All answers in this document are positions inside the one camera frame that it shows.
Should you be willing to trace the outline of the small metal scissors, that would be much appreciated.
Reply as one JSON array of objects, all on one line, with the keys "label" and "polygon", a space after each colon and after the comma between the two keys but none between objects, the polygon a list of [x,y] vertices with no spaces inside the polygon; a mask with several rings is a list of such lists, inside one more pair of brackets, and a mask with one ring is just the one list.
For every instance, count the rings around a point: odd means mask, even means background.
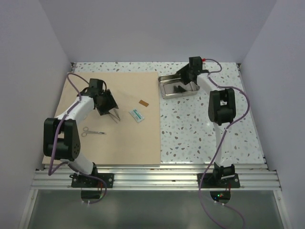
[{"label": "small metal scissors", "polygon": [[90,135],[90,134],[105,135],[106,133],[102,132],[102,131],[93,131],[93,130],[90,130],[88,127],[84,127],[81,136],[86,137],[87,135]]}]

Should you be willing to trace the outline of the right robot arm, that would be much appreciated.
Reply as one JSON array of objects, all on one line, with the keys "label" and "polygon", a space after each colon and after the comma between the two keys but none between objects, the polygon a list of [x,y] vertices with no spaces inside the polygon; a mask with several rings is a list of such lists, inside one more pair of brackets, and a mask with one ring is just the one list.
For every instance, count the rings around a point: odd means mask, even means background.
[{"label": "right robot arm", "polygon": [[183,84],[195,83],[209,95],[208,117],[213,123],[216,138],[216,153],[212,181],[217,187],[224,187],[229,178],[234,177],[232,144],[226,124],[233,123],[236,117],[235,93],[231,88],[219,86],[211,79],[212,72],[203,68],[206,59],[190,57],[189,63],[177,71]]}]

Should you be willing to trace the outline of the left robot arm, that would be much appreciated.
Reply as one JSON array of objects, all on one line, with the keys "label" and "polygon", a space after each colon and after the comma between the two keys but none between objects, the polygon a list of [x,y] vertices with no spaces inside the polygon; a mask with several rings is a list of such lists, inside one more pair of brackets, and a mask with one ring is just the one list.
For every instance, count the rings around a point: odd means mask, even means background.
[{"label": "left robot arm", "polygon": [[78,124],[93,110],[101,116],[109,115],[111,110],[118,109],[118,105],[104,80],[91,78],[82,91],[69,78],[67,80],[77,92],[75,101],[62,114],[47,118],[43,125],[43,153],[51,159],[48,175],[60,166],[68,165],[82,175],[86,186],[94,187],[99,175],[95,163],[81,152]]}]

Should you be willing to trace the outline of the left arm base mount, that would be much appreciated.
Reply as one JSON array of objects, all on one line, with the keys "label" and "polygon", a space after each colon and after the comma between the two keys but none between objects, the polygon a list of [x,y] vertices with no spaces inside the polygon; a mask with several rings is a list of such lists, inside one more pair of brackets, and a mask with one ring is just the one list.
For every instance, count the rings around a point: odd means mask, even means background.
[{"label": "left arm base mount", "polygon": [[114,173],[98,173],[96,178],[74,173],[69,177],[72,179],[71,187],[73,188],[112,188],[114,183]]}]

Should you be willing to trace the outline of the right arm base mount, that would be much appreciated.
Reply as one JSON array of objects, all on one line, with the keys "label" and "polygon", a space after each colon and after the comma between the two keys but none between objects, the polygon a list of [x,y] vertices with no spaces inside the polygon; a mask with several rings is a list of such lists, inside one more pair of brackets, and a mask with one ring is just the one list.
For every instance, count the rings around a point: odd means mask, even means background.
[{"label": "right arm base mount", "polygon": [[200,188],[240,188],[239,176],[235,166],[219,166],[214,162],[212,173],[198,173],[197,183]]}]

